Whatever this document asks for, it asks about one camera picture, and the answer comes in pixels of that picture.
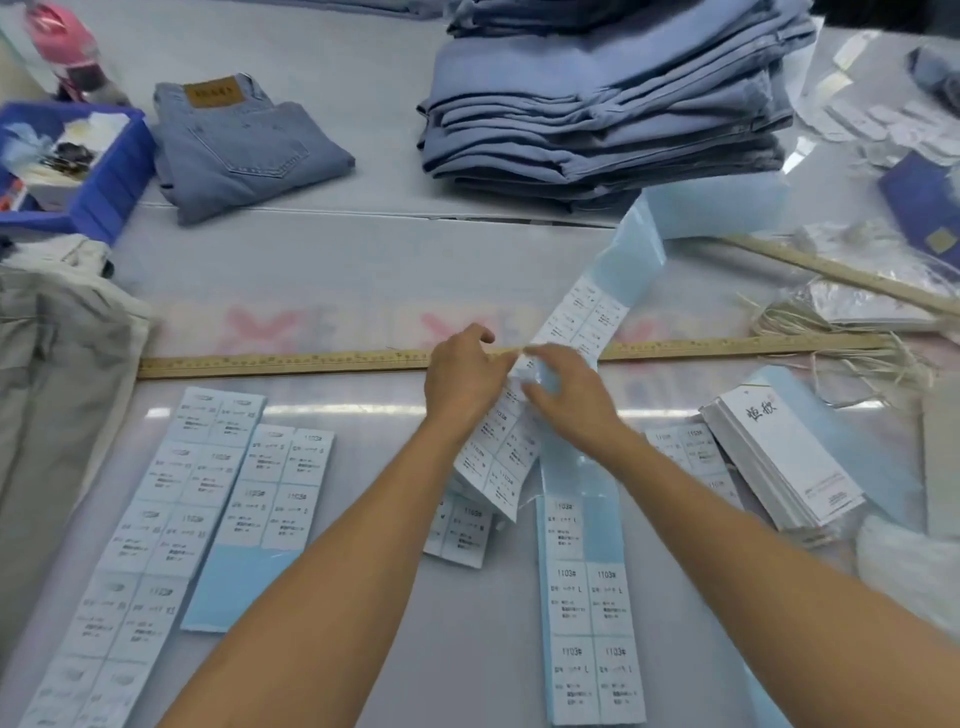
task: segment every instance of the gray garment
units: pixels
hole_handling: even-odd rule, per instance
[[[191,106],[181,85],[156,85],[156,175],[181,225],[353,169],[302,106],[274,106],[252,78],[234,78],[244,101],[213,109]]]
[[[960,68],[929,48],[910,51],[906,66],[914,83],[960,116]]]
[[[130,366],[127,313],[0,266],[0,670],[33,611]]]

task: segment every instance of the hand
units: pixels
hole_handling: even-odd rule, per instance
[[[629,428],[616,414],[600,375],[569,347],[544,344],[524,352],[541,359],[560,379],[559,395],[551,395],[536,382],[524,382],[527,399],[566,441],[594,460],[602,460],[617,433]]]
[[[427,421],[466,439],[490,411],[517,358],[517,352],[487,356],[480,342],[493,338],[488,328],[470,324],[433,350],[423,384]]]

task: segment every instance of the folded jeans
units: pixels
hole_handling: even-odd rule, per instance
[[[183,86],[157,84],[157,175],[182,225],[341,177],[353,157],[299,104],[274,106],[250,77],[233,77],[242,101],[196,108]]]

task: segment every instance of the bottle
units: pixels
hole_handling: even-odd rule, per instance
[[[36,51],[50,64],[67,97],[89,104],[131,105],[127,94],[107,77],[93,34],[72,11],[27,0],[24,20]]]

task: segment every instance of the measuring ruler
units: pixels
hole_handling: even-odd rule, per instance
[[[693,359],[717,356],[838,352],[885,349],[890,336],[873,333],[817,333],[798,336],[680,339],[610,344],[600,361]],[[494,349],[503,353],[509,349]],[[140,361],[138,379],[199,379],[215,376],[274,376],[337,374],[344,372],[405,372],[426,369],[430,352],[423,349],[386,349],[373,352],[294,354],[235,354],[228,356],[175,356]]]
[[[770,240],[761,240],[751,235],[731,235],[730,237],[719,238],[728,245],[736,248],[771,257],[783,263],[796,265],[798,268],[804,268],[807,271],[819,273],[829,279],[839,280],[843,283],[863,288],[874,293],[882,293],[885,296],[912,303],[927,311],[936,313],[946,313],[951,316],[960,316],[960,299],[950,298],[948,296],[939,296],[929,291],[924,291],[915,285],[901,283],[899,280],[887,279],[873,273],[867,273],[849,265],[838,263],[835,260],[828,260],[819,255],[810,255],[789,248],[780,243]]]

